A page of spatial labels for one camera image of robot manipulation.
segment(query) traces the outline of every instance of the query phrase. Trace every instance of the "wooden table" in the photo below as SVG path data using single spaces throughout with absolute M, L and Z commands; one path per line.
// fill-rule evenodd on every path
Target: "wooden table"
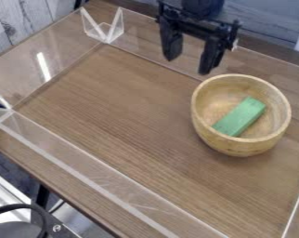
M 88 9 L 114 12 L 104 2 Z M 299 67 L 240 50 L 218 73 L 258 76 L 289 99 L 287 135 L 250 158 L 214 152 L 194 132 L 189 101 L 200 81 L 108 45 L 14 110 L 228 236 L 281 237 L 299 196 Z M 1 129 L 0 152 L 116 235 L 162 237 Z

